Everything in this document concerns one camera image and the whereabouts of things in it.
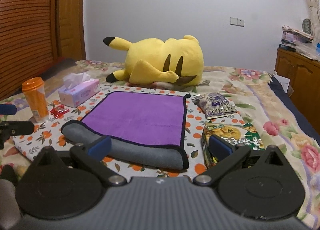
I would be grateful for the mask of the purple and grey towel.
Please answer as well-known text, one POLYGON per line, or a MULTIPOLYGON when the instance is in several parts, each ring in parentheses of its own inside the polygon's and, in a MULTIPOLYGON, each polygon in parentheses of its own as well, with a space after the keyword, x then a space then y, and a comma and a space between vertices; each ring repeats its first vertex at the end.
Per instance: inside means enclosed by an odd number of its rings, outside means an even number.
POLYGON ((101 136, 112 141, 109 156, 135 164, 187 170, 184 150, 186 100, 191 95, 115 91, 81 120, 61 127, 73 144, 90 144, 101 136))

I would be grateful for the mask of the orange print cloth mat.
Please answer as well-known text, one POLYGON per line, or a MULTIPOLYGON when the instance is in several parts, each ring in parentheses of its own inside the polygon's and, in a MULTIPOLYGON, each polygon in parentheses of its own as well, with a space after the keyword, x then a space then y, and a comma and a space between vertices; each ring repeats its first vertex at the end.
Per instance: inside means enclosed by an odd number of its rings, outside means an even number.
MULTIPOLYGON (((60 130, 64 123, 71 119, 80 120, 101 102, 107 93, 114 91, 121 92, 136 92, 136 93, 150 93, 150 94, 164 94, 164 95, 184 95, 184 92, 166 89, 146 89, 139 87, 120 86, 117 84, 109 85, 103 83, 100 86, 100 92, 94 97, 87 100, 77 108, 72 108, 67 114, 61 118, 54 118, 50 116, 46 122, 37 123, 33 134, 25 136, 16 136, 14 144, 17 150, 22 154, 20 161, 15 162, 15 166, 19 174, 24 174, 25 168, 29 165, 29 161, 34 157, 44 146, 53 146, 58 151, 67 151, 71 144, 62 136, 60 130)), ((105 157, 103 163, 108 168, 118 172, 122 176, 130 179, 133 176, 146 177, 177 177, 189 176, 194 177, 206 169, 204 165, 203 150, 201 147, 201 135, 203 127, 207 121, 201 109, 193 103, 192 99, 186 101, 187 120, 186 131, 184 136, 184 147, 187 153, 189 168, 185 172, 178 172, 175 170, 148 167, 146 165, 135 164, 132 162, 121 161, 114 157, 105 157)))

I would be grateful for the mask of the green yellow snack bag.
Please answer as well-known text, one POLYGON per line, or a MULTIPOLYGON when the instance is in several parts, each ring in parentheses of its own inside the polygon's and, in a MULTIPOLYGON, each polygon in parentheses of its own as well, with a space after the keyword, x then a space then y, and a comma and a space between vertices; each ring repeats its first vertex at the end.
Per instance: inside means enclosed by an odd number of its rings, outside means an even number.
POLYGON ((208 141, 210 136, 217 135, 232 145, 245 144, 254 151, 263 151, 264 145, 257 130, 251 123, 243 125, 226 125, 223 123, 206 123, 201 136, 204 163, 207 168, 209 161, 208 141))

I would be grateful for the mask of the orange plastic cup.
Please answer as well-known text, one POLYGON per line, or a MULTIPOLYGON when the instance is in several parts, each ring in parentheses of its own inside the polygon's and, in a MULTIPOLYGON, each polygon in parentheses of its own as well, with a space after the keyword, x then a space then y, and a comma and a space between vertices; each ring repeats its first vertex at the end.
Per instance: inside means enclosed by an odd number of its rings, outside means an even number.
POLYGON ((41 123, 46 121, 49 117, 49 112, 43 79, 41 77, 33 77, 25 81, 22 83, 22 92, 36 122, 41 123))

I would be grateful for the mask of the purple snack packet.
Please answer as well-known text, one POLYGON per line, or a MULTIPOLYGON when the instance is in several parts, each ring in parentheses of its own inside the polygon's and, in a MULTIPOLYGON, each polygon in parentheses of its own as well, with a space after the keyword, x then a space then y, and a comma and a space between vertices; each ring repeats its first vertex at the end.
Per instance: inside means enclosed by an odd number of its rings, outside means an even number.
POLYGON ((222 118, 236 113, 235 105, 220 93, 205 93, 194 96, 195 103, 204 112, 207 120, 222 118))

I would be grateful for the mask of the red candy wrapper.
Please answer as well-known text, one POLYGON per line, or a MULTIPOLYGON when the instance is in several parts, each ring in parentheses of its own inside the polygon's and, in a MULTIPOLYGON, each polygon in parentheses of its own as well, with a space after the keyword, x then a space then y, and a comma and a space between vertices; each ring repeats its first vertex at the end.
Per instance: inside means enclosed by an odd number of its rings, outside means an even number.
POLYGON ((58 105, 50 111, 50 114, 54 118, 59 119, 62 118, 64 114, 68 113, 69 111, 69 108, 65 107, 64 105, 58 105))

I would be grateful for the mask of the pink tissue box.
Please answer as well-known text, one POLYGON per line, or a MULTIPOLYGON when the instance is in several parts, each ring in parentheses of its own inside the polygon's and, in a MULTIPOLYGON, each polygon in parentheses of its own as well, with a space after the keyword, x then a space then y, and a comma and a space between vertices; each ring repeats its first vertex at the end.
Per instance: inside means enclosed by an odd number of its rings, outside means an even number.
POLYGON ((100 91, 99 79, 87 73, 71 73, 63 78, 63 86, 58 89, 60 103, 75 108, 100 91))

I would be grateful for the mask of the wooden slatted headboard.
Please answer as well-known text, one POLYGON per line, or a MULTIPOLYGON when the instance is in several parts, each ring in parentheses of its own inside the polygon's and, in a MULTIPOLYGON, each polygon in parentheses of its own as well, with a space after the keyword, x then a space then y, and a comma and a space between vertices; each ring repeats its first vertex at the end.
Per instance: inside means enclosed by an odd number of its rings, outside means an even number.
POLYGON ((56 0, 1 0, 1 99, 59 60, 56 0))

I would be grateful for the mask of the white paper card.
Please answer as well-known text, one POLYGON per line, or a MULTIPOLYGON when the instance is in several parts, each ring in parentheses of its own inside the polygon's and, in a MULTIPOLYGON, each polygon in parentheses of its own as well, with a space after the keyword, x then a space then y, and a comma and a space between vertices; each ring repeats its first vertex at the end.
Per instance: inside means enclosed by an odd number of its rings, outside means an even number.
POLYGON ((290 79, 287 78, 287 77, 279 76, 277 74, 275 74, 274 77, 280 83, 280 85, 282 86, 284 92, 287 93, 287 91, 289 89, 289 85, 290 85, 290 79))

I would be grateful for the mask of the yellow Pikachu plush toy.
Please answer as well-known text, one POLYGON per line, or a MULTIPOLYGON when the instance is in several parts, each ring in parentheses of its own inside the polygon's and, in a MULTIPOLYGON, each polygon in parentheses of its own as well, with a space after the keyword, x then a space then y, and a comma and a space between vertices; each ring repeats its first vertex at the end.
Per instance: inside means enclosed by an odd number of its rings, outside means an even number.
POLYGON ((135 43, 119 37, 106 37, 103 43, 126 52, 124 68, 109 74, 107 82, 127 80, 141 85, 166 82, 195 86, 202 79, 203 52, 199 41, 192 35, 166 41, 148 38, 135 43))

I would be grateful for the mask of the wooden sideboard cabinet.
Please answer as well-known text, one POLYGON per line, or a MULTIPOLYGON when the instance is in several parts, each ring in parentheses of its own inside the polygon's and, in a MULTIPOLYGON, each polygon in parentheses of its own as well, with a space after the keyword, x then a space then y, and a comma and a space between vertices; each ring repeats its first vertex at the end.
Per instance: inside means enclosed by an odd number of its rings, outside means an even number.
POLYGON ((290 79, 291 101, 319 132, 319 62, 279 48, 274 70, 290 79))

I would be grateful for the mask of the stack of books and papers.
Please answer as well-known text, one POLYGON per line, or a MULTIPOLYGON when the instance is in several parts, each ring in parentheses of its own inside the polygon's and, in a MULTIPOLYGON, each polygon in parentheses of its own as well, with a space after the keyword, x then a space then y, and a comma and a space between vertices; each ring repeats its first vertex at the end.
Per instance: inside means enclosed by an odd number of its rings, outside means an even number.
POLYGON ((282 26, 280 48, 298 53, 319 62, 319 53, 313 43, 313 36, 289 26, 282 26))

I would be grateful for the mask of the grey round fan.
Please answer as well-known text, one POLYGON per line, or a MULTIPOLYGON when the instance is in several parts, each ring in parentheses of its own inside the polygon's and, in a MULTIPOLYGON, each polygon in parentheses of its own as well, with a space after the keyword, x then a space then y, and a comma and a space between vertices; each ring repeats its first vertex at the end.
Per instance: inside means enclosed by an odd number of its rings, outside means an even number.
POLYGON ((312 34, 312 25, 310 19, 304 19, 302 22, 303 32, 306 34, 312 34))

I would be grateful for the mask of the white wall switch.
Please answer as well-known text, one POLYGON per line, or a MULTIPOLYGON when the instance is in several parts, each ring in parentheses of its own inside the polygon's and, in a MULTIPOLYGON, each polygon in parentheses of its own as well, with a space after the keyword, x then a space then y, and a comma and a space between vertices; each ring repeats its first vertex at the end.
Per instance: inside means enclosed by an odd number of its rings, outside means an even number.
POLYGON ((230 17, 230 25, 244 27, 244 19, 230 17))

